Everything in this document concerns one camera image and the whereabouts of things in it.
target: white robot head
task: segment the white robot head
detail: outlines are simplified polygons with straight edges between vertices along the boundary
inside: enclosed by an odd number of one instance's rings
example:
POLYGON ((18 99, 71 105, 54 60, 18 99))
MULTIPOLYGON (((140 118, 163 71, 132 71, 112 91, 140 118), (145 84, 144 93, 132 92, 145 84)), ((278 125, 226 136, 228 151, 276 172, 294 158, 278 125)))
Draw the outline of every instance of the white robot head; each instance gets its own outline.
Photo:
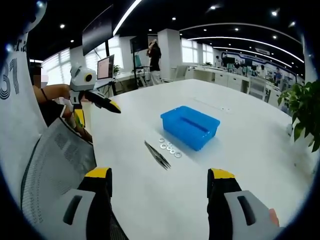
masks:
POLYGON ((39 0, 36 2, 36 13, 34 16, 31 17, 30 22, 27 24, 24 34, 30 32, 35 26, 40 23, 41 19, 44 17, 47 9, 47 1, 46 0, 39 0))

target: chair backrest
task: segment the chair backrest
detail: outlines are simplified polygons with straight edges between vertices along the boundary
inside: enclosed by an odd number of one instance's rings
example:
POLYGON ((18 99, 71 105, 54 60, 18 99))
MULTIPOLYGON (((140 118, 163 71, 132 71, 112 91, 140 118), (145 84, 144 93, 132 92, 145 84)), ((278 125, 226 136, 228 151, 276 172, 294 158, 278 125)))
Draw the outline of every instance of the chair backrest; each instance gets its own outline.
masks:
POLYGON ((41 224, 52 208, 68 191, 76 190, 96 166, 93 146, 58 118, 41 136, 23 176, 21 208, 25 217, 42 232, 41 224))
POLYGON ((249 95, 252 95, 258 99, 264 100, 266 95, 266 85, 267 82, 265 79, 260 77, 250 77, 250 84, 249 84, 249 95))
POLYGON ((188 66, 180 65, 176 67, 174 81, 184 80, 186 77, 188 66))

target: black monitor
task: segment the black monitor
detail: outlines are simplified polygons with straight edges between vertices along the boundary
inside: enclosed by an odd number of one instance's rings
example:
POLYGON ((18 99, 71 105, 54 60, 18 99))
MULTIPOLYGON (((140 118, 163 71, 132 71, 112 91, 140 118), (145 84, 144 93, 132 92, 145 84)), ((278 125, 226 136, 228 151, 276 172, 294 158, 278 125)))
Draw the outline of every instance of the black monitor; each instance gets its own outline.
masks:
POLYGON ((148 35, 140 35, 130 39, 131 53, 139 52, 149 48, 148 35))
POLYGON ((251 67, 251 66, 252 66, 252 60, 246 58, 246 59, 244 60, 244 64, 245 64, 246 66, 248 66, 248 67, 251 67))
POLYGON ((94 85, 95 89, 106 86, 114 77, 114 61, 115 55, 108 56, 100 61, 98 61, 97 71, 96 71, 96 83, 94 85))
POLYGON ((100 44, 113 38, 112 14, 113 5, 104 10, 82 31, 82 48, 84 56, 100 44))

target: person's arm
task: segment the person's arm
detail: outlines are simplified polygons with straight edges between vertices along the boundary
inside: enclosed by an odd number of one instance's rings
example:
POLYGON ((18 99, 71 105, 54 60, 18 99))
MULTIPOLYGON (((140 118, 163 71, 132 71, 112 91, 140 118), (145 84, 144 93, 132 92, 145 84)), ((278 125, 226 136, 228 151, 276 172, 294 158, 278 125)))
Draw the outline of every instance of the person's arm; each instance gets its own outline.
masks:
POLYGON ((42 89, 33 86, 33 91, 39 104, 60 97, 70 99, 70 87, 66 84, 45 86, 42 89))

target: person's hand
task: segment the person's hand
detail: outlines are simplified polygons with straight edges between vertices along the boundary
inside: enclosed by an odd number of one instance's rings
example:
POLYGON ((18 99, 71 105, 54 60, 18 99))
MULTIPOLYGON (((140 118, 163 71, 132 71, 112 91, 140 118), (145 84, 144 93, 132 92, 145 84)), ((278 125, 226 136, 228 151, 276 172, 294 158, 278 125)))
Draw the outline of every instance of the person's hand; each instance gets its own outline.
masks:
POLYGON ((67 84, 60 84, 60 96, 67 100, 70 99, 70 86, 67 84))
POLYGON ((269 215, 270 215, 271 221, 279 227, 280 226, 279 218, 277 217, 275 209, 273 208, 269 209, 269 215))

